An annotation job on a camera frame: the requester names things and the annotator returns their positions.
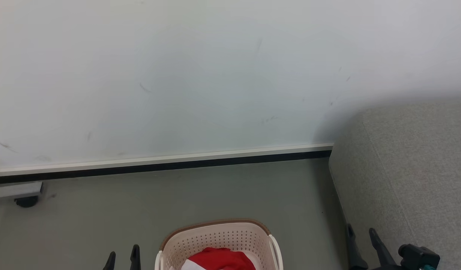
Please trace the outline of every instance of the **gray floor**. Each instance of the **gray floor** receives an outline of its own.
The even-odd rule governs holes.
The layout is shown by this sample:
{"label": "gray floor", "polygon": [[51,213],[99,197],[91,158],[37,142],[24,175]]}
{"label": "gray floor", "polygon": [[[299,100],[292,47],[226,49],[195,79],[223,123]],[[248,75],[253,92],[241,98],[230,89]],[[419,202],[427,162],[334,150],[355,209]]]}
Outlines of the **gray floor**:
{"label": "gray floor", "polygon": [[341,270],[343,219],[328,159],[53,180],[35,207],[0,202],[0,269],[98,270],[133,244],[153,269],[163,238],[212,219],[253,218],[280,244],[287,270]]}

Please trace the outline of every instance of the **white wall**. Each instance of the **white wall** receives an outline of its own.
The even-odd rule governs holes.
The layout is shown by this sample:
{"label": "white wall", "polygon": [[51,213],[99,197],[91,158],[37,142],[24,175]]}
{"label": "white wall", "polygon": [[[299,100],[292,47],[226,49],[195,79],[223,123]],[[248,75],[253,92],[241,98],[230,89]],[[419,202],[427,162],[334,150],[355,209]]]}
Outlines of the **white wall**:
{"label": "white wall", "polygon": [[461,0],[0,0],[0,168],[333,142],[449,95]]}

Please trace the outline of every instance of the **basket handle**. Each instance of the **basket handle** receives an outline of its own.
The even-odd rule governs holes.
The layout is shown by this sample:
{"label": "basket handle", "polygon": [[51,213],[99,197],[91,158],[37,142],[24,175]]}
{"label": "basket handle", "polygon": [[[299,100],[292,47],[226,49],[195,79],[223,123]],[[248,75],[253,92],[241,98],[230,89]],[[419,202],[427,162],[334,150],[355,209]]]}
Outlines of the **basket handle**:
{"label": "basket handle", "polygon": [[277,240],[269,234],[271,247],[272,247],[272,257],[273,263],[275,263],[275,268],[278,270],[284,270],[284,262],[282,261],[282,253],[280,253],[279,244],[277,244]]}
{"label": "basket handle", "polygon": [[155,258],[155,270],[160,270],[160,255],[162,254],[162,250],[157,253],[157,257]]}

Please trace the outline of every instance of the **basket rim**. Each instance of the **basket rim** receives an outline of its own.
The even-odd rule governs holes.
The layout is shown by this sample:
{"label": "basket rim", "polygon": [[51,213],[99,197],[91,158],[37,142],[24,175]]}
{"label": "basket rim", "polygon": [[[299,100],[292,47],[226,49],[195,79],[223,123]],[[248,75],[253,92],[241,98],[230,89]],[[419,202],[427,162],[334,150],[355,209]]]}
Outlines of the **basket rim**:
{"label": "basket rim", "polygon": [[172,238],[173,236],[175,236],[176,234],[179,234],[181,232],[191,230],[191,229],[197,229],[197,228],[201,228],[201,227],[206,227],[206,226],[219,225],[219,224],[231,224],[231,223],[250,223],[250,224],[255,224],[255,225],[259,226],[261,229],[263,229],[264,232],[267,235],[271,234],[270,230],[262,222],[259,222],[256,219],[217,219],[217,220],[215,220],[215,221],[213,220],[211,222],[200,222],[200,223],[197,223],[197,224],[193,224],[193,225],[189,225],[189,226],[185,226],[185,227],[176,229],[175,231],[173,231],[172,233],[167,235],[167,237],[165,237],[165,239],[162,241],[162,244],[160,245],[160,250],[163,251],[164,248],[165,248],[165,245],[170,240],[170,238]]}

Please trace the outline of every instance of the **perforated basket side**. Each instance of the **perforated basket side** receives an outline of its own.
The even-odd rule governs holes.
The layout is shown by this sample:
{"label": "perforated basket side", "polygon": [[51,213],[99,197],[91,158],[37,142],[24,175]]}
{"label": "perforated basket side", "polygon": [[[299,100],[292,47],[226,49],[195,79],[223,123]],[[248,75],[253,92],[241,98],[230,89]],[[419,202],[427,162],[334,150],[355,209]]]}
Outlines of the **perforated basket side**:
{"label": "perforated basket side", "polygon": [[255,220],[255,219],[220,219],[220,220],[215,220],[215,221],[211,221],[211,222],[201,222],[201,223],[194,224],[194,225],[191,225],[191,226],[186,226],[186,227],[176,229],[175,231],[173,231],[171,234],[169,234],[162,241],[162,244],[160,245],[160,250],[164,250],[164,247],[165,247],[165,244],[167,244],[167,241],[169,241],[170,238],[172,238],[174,235],[176,235],[178,233],[188,231],[188,230],[191,230],[191,229],[196,229],[196,228],[199,228],[199,227],[206,227],[206,226],[210,226],[210,225],[219,225],[219,224],[232,224],[232,223],[255,224],[255,225],[261,227],[261,229],[267,235],[271,234],[270,230],[262,222],[259,222],[258,220]]}
{"label": "perforated basket side", "polygon": [[179,269],[188,257],[211,247],[251,252],[263,270],[275,270],[270,232],[265,226],[249,222],[212,224],[192,226],[171,234],[161,249],[161,269],[169,270],[171,266]]}

